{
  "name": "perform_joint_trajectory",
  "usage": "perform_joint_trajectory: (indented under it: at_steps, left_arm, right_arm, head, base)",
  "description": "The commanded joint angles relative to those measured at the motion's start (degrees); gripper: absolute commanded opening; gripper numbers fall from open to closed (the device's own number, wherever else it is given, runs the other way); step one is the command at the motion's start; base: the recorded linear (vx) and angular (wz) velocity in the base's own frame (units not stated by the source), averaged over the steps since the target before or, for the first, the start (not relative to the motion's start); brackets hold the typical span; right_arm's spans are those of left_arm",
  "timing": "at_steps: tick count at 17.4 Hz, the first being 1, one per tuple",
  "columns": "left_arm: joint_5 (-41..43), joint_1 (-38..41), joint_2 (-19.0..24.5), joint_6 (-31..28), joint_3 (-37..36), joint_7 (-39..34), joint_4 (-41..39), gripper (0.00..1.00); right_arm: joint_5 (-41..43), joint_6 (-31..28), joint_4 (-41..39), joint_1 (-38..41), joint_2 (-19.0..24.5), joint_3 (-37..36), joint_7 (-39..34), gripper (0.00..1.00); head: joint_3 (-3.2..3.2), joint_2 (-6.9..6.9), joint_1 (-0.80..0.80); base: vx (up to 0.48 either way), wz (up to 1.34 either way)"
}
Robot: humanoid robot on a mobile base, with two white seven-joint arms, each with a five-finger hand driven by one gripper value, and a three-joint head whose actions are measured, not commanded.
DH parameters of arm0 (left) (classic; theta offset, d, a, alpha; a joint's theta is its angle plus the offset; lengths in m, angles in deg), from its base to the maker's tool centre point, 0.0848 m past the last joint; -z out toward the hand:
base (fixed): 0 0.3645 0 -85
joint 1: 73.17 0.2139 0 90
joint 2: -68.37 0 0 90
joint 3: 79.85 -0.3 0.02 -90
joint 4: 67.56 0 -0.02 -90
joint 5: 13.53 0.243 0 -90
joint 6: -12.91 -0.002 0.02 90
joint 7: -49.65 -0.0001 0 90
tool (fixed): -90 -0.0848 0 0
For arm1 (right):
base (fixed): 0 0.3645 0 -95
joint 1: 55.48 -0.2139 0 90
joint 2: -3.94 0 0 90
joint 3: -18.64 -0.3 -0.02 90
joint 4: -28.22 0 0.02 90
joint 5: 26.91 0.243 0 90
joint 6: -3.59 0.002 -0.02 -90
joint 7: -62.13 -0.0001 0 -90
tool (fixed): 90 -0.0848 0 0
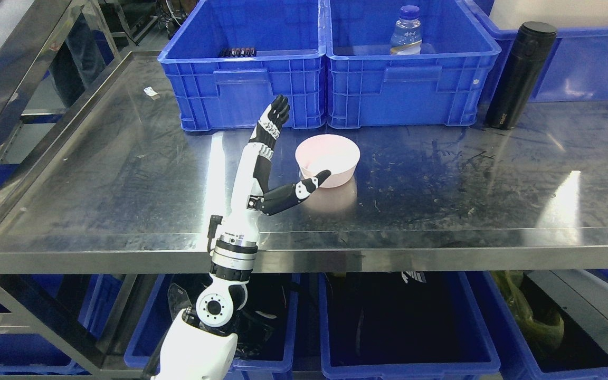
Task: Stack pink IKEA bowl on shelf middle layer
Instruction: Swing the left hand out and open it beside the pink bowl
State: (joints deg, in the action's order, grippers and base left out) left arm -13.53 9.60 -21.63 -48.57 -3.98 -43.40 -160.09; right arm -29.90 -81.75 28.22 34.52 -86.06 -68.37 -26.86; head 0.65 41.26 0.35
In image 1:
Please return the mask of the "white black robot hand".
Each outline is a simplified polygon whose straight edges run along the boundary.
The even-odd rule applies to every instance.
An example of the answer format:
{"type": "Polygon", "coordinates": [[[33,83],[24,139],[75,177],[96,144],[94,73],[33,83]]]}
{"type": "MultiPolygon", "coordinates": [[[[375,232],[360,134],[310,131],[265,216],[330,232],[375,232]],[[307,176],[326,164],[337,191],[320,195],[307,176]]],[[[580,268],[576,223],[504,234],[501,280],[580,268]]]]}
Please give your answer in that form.
{"type": "Polygon", "coordinates": [[[230,214],[223,219],[217,246],[240,253],[255,252],[260,236],[258,218],[301,204],[331,176],[330,170],[322,170],[297,183],[269,188],[273,151],[289,116],[289,99],[278,94],[258,118],[241,154],[230,214]]]}

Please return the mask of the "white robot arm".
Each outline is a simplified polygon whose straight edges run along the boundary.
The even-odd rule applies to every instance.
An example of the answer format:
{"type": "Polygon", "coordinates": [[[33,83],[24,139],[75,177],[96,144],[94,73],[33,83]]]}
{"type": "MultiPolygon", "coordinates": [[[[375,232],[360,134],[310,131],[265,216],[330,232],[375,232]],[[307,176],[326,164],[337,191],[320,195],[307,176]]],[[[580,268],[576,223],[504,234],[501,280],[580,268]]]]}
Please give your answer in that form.
{"type": "Polygon", "coordinates": [[[233,324],[247,301],[246,285],[258,252],[258,233],[222,232],[210,250],[210,285],[172,321],[152,379],[223,379],[238,334],[233,324]]]}

